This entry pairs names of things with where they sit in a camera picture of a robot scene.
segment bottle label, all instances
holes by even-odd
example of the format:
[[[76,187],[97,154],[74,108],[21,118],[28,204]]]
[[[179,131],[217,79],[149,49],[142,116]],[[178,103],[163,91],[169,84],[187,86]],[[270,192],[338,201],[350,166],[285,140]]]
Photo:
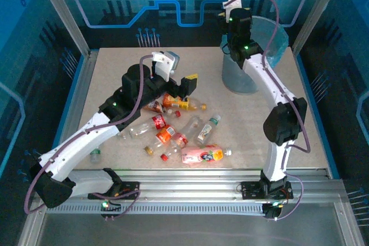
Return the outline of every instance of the bottle label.
[[[199,135],[197,136],[197,138],[200,141],[204,141],[206,136],[210,134],[210,131],[212,130],[212,126],[210,126],[209,124],[205,124],[204,127],[202,128],[201,132],[199,133]]]
[[[186,144],[189,142],[189,141],[187,140],[187,138],[186,138],[184,135],[180,134],[180,133],[176,133],[176,134],[173,136],[172,140],[173,140],[175,143],[177,143],[177,145],[178,145],[180,148],[185,148]]]
[[[175,130],[167,125],[165,128],[161,129],[159,133],[156,134],[156,137],[164,144],[171,139],[175,135]]]
[[[210,150],[208,152],[203,152],[200,154],[200,158],[202,161],[218,161],[223,158],[223,151],[218,150],[213,152]]]
[[[147,108],[150,109],[151,111],[154,111],[154,112],[160,112],[160,113],[164,112],[161,105],[160,105],[160,103],[156,100],[149,103],[147,105]]]
[[[180,97],[174,98],[169,94],[164,95],[163,105],[165,107],[175,107],[181,109],[189,109],[189,101],[182,101]]]
[[[152,120],[154,121],[155,127],[158,130],[161,129],[161,128],[164,128],[165,125],[167,125],[167,123],[165,122],[165,119],[162,115],[154,116],[152,118]]]
[[[210,118],[209,121],[213,122],[215,125],[218,125],[218,120],[215,118]]]

